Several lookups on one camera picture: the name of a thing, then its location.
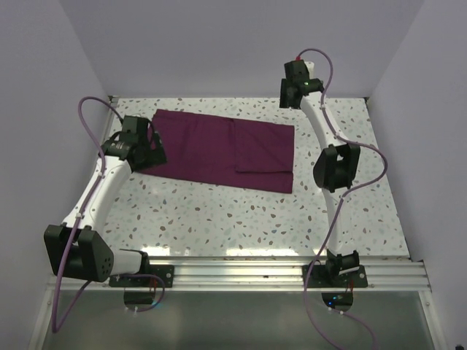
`white wall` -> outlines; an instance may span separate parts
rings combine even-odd
[[[77,103],[105,94],[56,0],[3,0],[0,47],[0,349],[19,350],[51,273],[43,232],[78,199],[96,154]],[[101,133],[104,109],[85,111]]]
[[[331,94],[369,96],[423,0],[61,0],[108,93],[278,96],[283,64],[319,47]],[[316,55],[317,73],[327,63]]]
[[[425,0],[370,98],[411,256],[449,338],[467,345],[467,2]]]

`terrazzo tabletop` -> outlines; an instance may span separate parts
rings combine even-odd
[[[332,98],[327,104],[350,139],[376,144],[363,99]],[[149,119],[156,109],[294,125],[293,193],[133,173],[117,195],[102,233],[110,246],[172,257],[292,257],[317,252],[328,218],[312,176],[320,148],[303,112],[279,109],[278,98],[121,98],[117,107],[122,116]],[[113,118],[109,134],[120,130]],[[374,178],[381,169],[381,160],[362,149],[355,184]],[[351,216],[349,225],[361,256],[409,256],[386,178],[354,192],[343,210]]]

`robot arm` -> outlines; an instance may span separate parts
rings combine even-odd
[[[145,252],[110,249],[99,233],[104,229],[115,196],[131,173],[166,162],[159,135],[152,130],[149,140],[148,127],[152,129],[152,124],[146,118],[125,116],[122,131],[102,145],[106,160],[104,173],[101,174],[102,159],[99,159],[88,186],[72,212],[61,225],[49,225],[46,229],[44,240],[55,275],[77,217],[80,217],[80,222],[63,277],[103,282],[114,275],[147,272],[149,259]],[[82,203],[98,176],[102,179],[92,193],[85,211],[80,213]]]
[[[326,202],[328,221],[331,224],[341,195],[352,186],[357,172],[360,147],[338,140],[324,118],[320,97],[323,82],[314,79],[313,63],[295,60],[285,64],[285,79],[282,79],[280,108],[301,109],[309,119],[320,143],[321,154],[313,168],[313,177],[322,189]],[[327,109],[329,123],[345,139],[333,115]],[[340,275],[360,269],[358,252],[349,231],[350,217],[345,211],[338,216],[328,242],[328,259],[323,278],[332,284]]]

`purple cable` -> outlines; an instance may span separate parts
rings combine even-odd
[[[110,106],[109,103],[107,103],[104,100],[101,100],[100,98],[93,97],[93,96],[86,96],[86,97],[81,98],[80,102],[78,103],[78,116],[80,117],[82,126],[85,128],[85,130],[88,133],[89,137],[93,140],[93,143],[96,145],[96,147],[97,147],[97,149],[99,151],[99,157],[101,158],[101,173],[103,174],[105,172],[105,165],[106,165],[104,151],[102,150],[102,147],[101,147],[101,144],[99,143],[99,140],[94,136],[93,132],[88,127],[88,124],[86,123],[85,118],[82,116],[82,104],[87,100],[94,100],[94,101],[101,102],[102,104],[104,104],[105,106],[110,108],[115,113],[115,115],[117,115],[117,118],[120,121],[122,121],[123,119],[120,116],[120,114],[115,110],[114,107]],[[99,183],[101,182],[101,179],[102,179],[102,177],[98,176],[98,178],[95,180],[93,186],[91,187],[90,191],[86,195],[85,200],[81,204],[80,210],[78,211],[80,214],[82,214],[85,211],[86,206],[88,205],[90,198],[94,194],[94,191],[96,191],[96,188],[98,187]],[[65,250],[63,251],[63,255],[62,255],[61,261],[60,261],[60,266],[58,268],[57,280],[55,282],[55,291],[53,293],[52,316],[50,317],[51,321],[52,321],[52,332],[53,333],[57,333],[61,329],[61,326],[65,322],[65,320],[66,320],[69,312],[73,308],[74,304],[77,302],[78,298],[80,297],[82,292],[85,290],[85,288],[89,285],[89,283],[91,283],[91,281],[87,281],[86,283],[84,283],[81,286],[80,290],[78,290],[78,292],[74,296],[73,300],[70,302],[70,305],[68,306],[67,310],[65,311],[63,317],[60,319],[60,321],[57,324],[58,299],[60,297],[60,288],[61,288],[61,280],[63,278],[63,271],[65,270],[66,260],[68,259],[68,254],[70,252],[70,249],[72,248],[73,239],[74,239],[74,236],[76,235],[76,231],[78,229],[78,225],[80,224],[80,221],[81,221],[80,217],[77,217],[76,220],[74,221],[72,231],[70,232],[70,236],[68,238],[68,241],[66,242]]]
[[[377,149],[376,147],[374,146],[371,146],[370,144],[364,144],[364,143],[361,143],[361,142],[356,142],[356,141],[351,141],[351,140],[347,140],[343,137],[341,137],[336,129],[334,129],[330,119],[329,119],[329,116],[328,116],[328,113],[326,112],[326,109],[325,109],[325,104],[324,104],[324,99],[325,99],[325,95],[326,93],[328,92],[328,88],[329,88],[329,85],[331,84],[331,81],[333,79],[333,74],[334,74],[334,67],[333,67],[333,63],[331,61],[331,58],[322,50],[320,49],[314,49],[314,48],[310,48],[310,49],[305,49],[303,51],[301,51],[297,58],[299,59],[304,53],[306,52],[309,52],[309,51],[314,51],[316,53],[320,53],[321,55],[323,55],[326,60],[328,60],[328,63],[329,63],[329,79],[328,79],[328,82],[326,83],[325,87],[324,87],[324,91],[323,93],[321,94],[321,99],[320,99],[320,103],[321,103],[321,110],[323,111],[323,116],[326,120],[326,123],[328,124],[329,128],[331,129],[331,132],[333,133],[333,135],[336,137],[336,139],[340,140],[340,141],[343,141],[343,142],[346,142],[348,144],[354,144],[354,145],[357,145],[357,146],[360,146],[360,147],[364,147],[364,148],[367,148],[367,149],[370,149],[374,152],[376,152],[382,159],[382,162],[383,162],[383,170],[382,170],[382,173],[377,176],[376,178],[372,179],[371,181],[368,181],[368,182],[365,182],[365,183],[362,183],[362,184],[359,184],[358,186],[355,186],[353,188],[350,188],[349,190],[345,191],[344,194],[341,196],[341,199],[339,201],[339,204],[336,208],[336,214],[334,215],[334,218],[333,220],[331,221],[331,224],[329,225],[329,231],[328,231],[328,234],[323,242],[323,245],[320,247],[320,250],[318,251],[318,253],[316,254],[316,256],[314,257],[312,263],[310,264],[309,268],[308,268],[308,271],[306,273],[306,278],[305,278],[305,285],[304,285],[304,302],[305,302],[305,308],[306,308],[306,313],[308,314],[308,318],[309,320],[312,322],[314,328],[316,329],[316,331],[324,338],[326,339],[327,342],[329,342],[329,344],[331,344],[332,346],[334,346],[336,349],[340,349],[340,350],[344,350],[344,348],[340,347],[335,341],[333,341],[332,339],[330,339],[317,325],[317,322],[316,320],[314,319],[314,316],[311,312],[311,308],[309,306],[309,303],[308,303],[308,294],[306,293],[306,289],[307,289],[307,286],[308,286],[308,281],[310,279],[310,276],[311,276],[311,273],[312,273],[312,269],[313,269],[313,266],[314,264],[317,262],[317,260],[319,259],[320,255],[323,253],[323,250],[324,248],[326,247],[326,244],[328,243],[329,241],[329,238],[331,237],[331,233],[333,232],[333,229],[334,229],[334,226],[336,225],[336,221],[337,221],[337,217],[339,215],[339,212],[341,211],[342,209],[342,206],[344,205],[344,199],[346,196],[348,196],[350,193],[356,191],[356,190],[359,190],[360,188],[362,187],[366,187],[366,186],[369,186],[370,184],[374,184],[375,182],[378,182],[387,172],[387,159],[385,157],[385,155],[382,154],[382,152]],[[372,350],[377,350],[379,349],[379,344],[378,344],[378,340],[377,340],[377,337],[376,335],[374,334],[374,331],[362,320],[362,319],[359,319],[358,317],[356,316],[353,316],[352,314],[348,314],[348,313],[344,313],[344,315],[346,317],[349,317],[350,319],[353,319],[355,320],[356,322],[360,323],[361,325],[363,325],[369,332],[370,332],[370,335],[371,335],[371,339],[372,339],[372,345],[371,345],[371,349]]]
[[[136,312],[145,312],[145,311],[149,311],[149,310],[154,309],[157,305],[159,305],[161,303],[164,294],[166,294],[166,284],[163,283],[163,279],[161,277],[158,277],[156,275],[150,275],[148,273],[142,273],[142,274],[139,274],[139,275],[131,275],[131,274],[126,273],[126,274],[123,274],[121,276],[130,278],[130,279],[157,279],[157,281],[160,284],[162,284],[162,293],[161,293],[161,296],[159,297],[158,301],[153,303],[151,306],[148,306],[147,308],[138,308],[138,309],[136,309]]]

